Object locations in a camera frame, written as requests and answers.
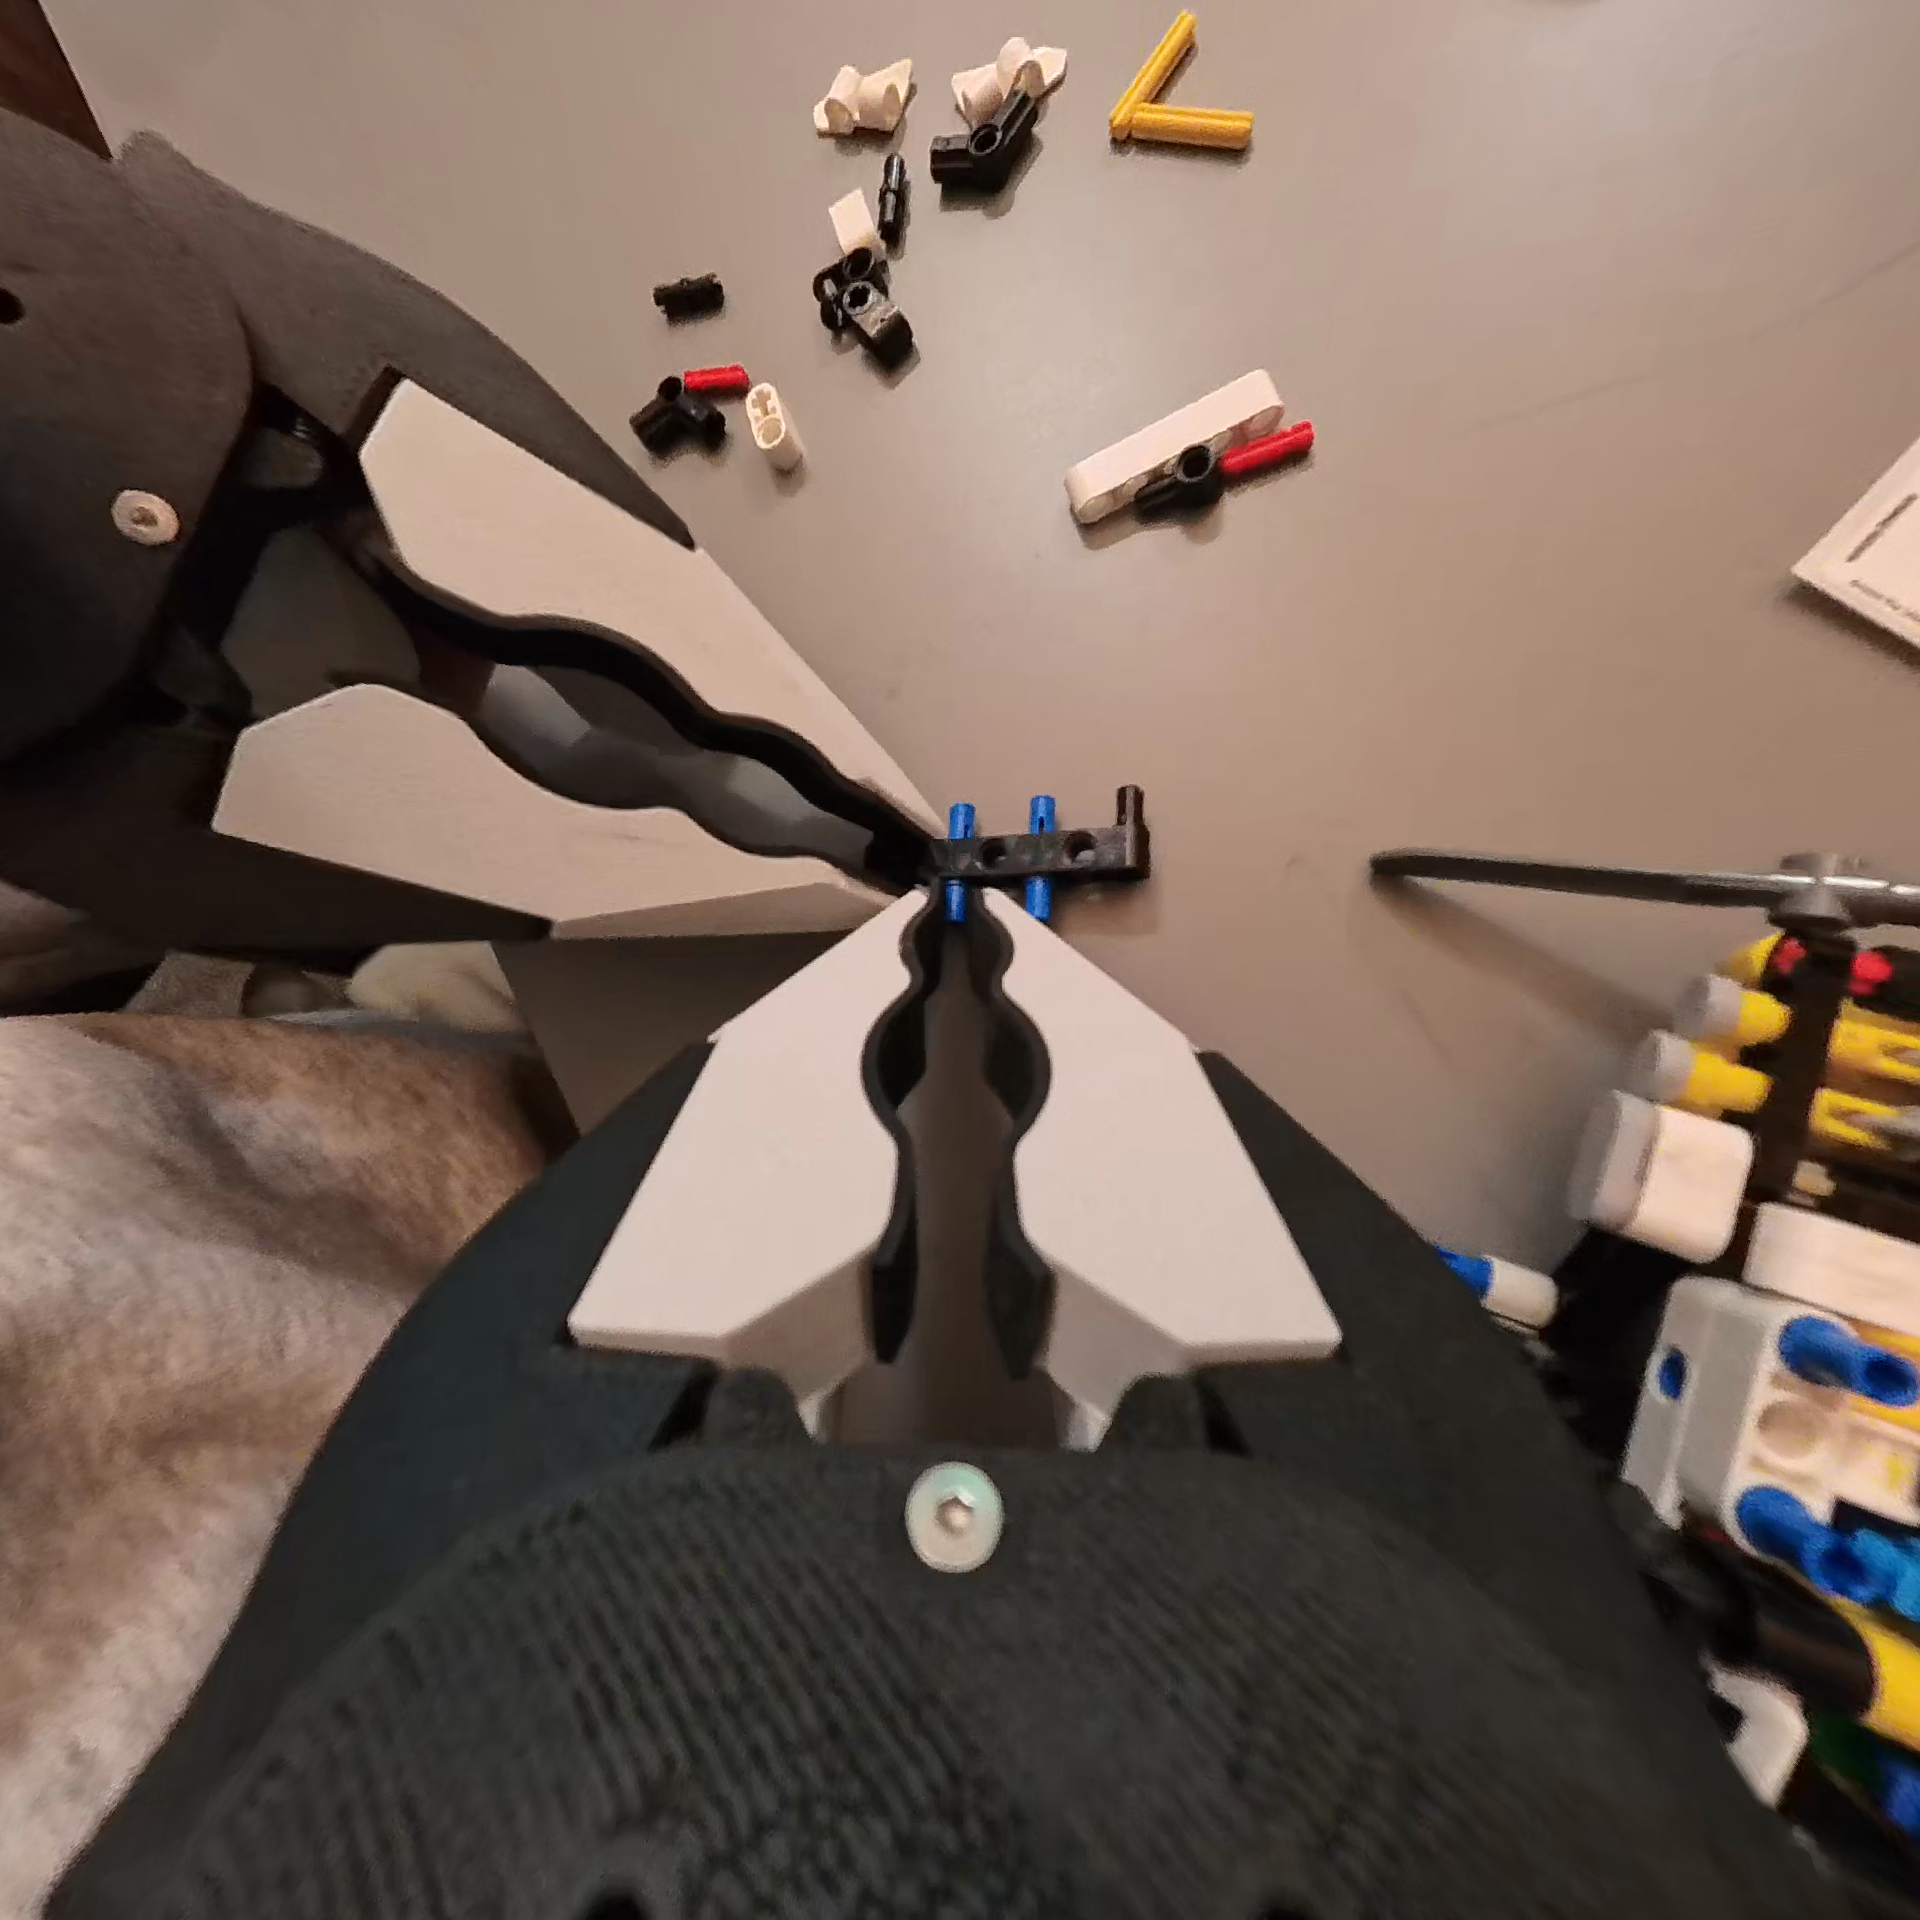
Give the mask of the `black lego axle connector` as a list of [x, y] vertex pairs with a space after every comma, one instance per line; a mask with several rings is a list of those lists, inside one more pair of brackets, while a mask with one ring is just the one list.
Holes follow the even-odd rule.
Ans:
[[1228, 487], [1220, 455], [1209, 440], [1189, 443], [1173, 464], [1134, 495], [1141, 520], [1189, 520], [1211, 512]]

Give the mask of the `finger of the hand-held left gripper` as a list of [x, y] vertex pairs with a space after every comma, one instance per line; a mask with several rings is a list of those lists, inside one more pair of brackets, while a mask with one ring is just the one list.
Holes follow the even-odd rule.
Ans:
[[218, 834], [545, 920], [560, 942], [844, 933], [896, 895], [817, 854], [733, 847], [674, 806], [595, 806], [491, 753], [467, 720], [380, 686], [250, 727]]
[[358, 450], [395, 598], [502, 664], [636, 694], [678, 741], [780, 776], [866, 841], [864, 880], [923, 880], [931, 805], [846, 702], [697, 545], [402, 377]]

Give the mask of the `white lego connector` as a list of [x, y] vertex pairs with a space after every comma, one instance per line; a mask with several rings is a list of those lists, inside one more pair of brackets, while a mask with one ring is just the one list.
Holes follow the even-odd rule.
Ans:
[[1014, 90], [1035, 102], [1045, 99], [1064, 82], [1066, 71], [1064, 46], [1033, 46], [1022, 37], [1010, 37], [994, 59], [950, 74], [953, 104], [969, 128], [981, 128]]
[[891, 134], [905, 115], [915, 90], [909, 56], [862, 71], [840, 66], [825, 96], [812, 106], [819, 137]]

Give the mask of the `black lego elbow connector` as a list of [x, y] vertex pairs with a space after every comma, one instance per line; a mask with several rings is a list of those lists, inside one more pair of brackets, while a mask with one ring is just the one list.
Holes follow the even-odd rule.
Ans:
[[684, 375], [667, 375], [630, 416], [630, 432], [652, 457], [665, 459], [684, 446], [717, 450], [730, 424], [716, 399], [691, 387]]

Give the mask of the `black lego cross connector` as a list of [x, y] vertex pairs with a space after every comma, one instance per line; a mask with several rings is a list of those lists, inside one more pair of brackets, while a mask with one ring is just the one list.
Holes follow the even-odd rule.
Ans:
[[884, 254], [872, 247], [837, 257], [812, 279], [820, 319], [837, 339], [852, 339], [884, 371], [896, 371], [915, 350], [915, 330], [893, 298]]

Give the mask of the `black lego frame beam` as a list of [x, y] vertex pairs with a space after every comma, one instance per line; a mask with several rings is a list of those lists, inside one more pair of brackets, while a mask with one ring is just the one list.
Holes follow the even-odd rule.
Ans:
[[974, 821], [956, 802], [938, 822], [918, 861], [918, 880], [1010, 886], [1026, 880], [1141, 880], [1150, 872], [1146, 790], [1123, 783], [1112, 822], [1096, 826], [1026, 826], [1022, 832], [950, 832], [953, 815]]

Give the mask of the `lego helicopter model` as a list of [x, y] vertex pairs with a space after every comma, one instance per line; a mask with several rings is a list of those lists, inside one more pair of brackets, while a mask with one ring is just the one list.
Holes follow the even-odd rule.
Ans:
[[1916, 1915], [1916, 880], [1396, 847], [1380, 885], [1754, 909], [1601, 1094], [1552, 1277], [1450, 1254], [1546, 1379], [1728, 1759], [1859, 1915]]

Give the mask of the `white lego beam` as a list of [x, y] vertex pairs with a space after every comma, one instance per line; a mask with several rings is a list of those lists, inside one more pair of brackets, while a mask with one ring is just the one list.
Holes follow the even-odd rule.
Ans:
[[1276, 377], [1266, 368], [1241, 371], [1070, 466], [1064, 490], [1072, 520], [1102, 523], [1129, 510], [1150, 481], [1173, 474], [1192, 447], [1220, 457], [1269, 434], [1283, 416]]

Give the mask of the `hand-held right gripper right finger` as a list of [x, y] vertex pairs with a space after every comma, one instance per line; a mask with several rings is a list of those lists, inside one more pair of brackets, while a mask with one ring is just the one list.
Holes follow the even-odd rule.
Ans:
[[981, 917], [1041, 1046], [1013, 1187], [1052, 1277], [1038, 1361], [1068, 1447], [1096, 1448], [1142, 1377], [1332, 1357], [1332, 1306], [1187, 1033], [1018, 902]]

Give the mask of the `black angled lego connector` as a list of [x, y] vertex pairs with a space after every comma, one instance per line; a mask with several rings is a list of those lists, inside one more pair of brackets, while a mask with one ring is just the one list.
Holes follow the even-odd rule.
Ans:
[[962, 134], [938, 134], [928, 144], [931, 181], [956, 194], [1002, 191], [1032, 146], [1041, 102], [1014, 86], [998, 106]]

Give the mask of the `zebra striped sticker sheet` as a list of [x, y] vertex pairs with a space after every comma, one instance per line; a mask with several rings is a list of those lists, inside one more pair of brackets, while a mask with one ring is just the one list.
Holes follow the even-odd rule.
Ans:
[[1917, 649], [1917, 443], [1792, 565], [1792, 581]]

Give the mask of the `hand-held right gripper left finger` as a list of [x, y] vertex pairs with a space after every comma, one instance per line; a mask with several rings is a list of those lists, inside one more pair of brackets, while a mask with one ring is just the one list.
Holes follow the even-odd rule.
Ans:
[[875, 1357], [868, 1282], [900, 1147], [866, 1045], [908, 991], [905, 895], [712, 1035], [691, 1093], [566, 1317], [578, 1349], [764, 1370], [828, 1437]]

